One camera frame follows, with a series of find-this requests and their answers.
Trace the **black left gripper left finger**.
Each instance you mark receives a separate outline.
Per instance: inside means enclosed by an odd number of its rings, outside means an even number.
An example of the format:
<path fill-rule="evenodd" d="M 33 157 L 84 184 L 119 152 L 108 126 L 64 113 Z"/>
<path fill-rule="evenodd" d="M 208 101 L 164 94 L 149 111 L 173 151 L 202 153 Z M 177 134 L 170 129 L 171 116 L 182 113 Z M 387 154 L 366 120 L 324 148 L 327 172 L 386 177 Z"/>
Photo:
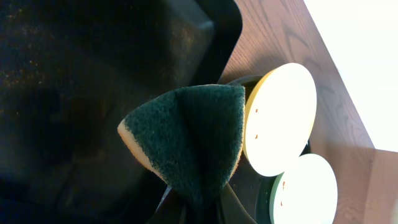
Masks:
<path fill-rule="evenodd" d="M 187 208 L 184 199 L 174 189 L 170 189 L 146 224 L 185 224 L 186 214 Z"/>

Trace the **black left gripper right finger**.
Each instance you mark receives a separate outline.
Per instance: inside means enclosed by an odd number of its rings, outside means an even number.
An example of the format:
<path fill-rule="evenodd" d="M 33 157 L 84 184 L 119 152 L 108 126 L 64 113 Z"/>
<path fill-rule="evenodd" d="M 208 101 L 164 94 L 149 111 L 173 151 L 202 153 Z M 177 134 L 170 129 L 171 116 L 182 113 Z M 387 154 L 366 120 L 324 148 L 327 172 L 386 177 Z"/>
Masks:
<path fill-rule="evenodd" d="M 225 185 L 217 198 L 217 222 L 219 224 L 256 224 L 229 184 Z"/>

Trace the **green and yellow sponge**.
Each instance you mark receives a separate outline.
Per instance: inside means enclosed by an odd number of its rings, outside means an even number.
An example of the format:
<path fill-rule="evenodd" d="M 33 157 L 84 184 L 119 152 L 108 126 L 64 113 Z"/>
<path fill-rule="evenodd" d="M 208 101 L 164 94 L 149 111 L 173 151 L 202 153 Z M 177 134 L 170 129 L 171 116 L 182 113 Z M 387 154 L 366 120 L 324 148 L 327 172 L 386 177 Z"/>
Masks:
<path fill-rule="evenodd" d="M 132 155 L 190 205 L 208 205 L 234 173 L 243 147 L 245 89 L 199 85 L 131 111 L 118 133 Z"/>

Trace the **mint plate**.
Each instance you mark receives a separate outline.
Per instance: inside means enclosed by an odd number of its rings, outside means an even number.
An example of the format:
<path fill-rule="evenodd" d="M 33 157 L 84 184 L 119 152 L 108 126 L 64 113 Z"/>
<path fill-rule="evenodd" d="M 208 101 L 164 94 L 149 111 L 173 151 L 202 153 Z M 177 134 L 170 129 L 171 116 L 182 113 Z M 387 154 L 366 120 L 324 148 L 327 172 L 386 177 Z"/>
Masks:
<path fill-rule="evenodd" d="M 300 156 L 277 176 L 269 216 L 273 224 L 332 224 L 338 186 L 331 165 L 317 154 Z"/>

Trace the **yellow plate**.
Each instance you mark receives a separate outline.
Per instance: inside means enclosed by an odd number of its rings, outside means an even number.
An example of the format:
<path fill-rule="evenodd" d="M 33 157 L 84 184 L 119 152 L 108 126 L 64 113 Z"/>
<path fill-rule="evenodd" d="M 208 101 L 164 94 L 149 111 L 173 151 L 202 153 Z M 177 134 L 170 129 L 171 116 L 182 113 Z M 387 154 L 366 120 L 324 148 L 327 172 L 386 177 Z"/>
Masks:
<path fill-rule="evenodd" d="M 263 76 L 245 107 L 244 155 L 266 177 L 283 173 L 310 137 L 317 111 L 317 91 L 310 72 L 287 63 Z"/>

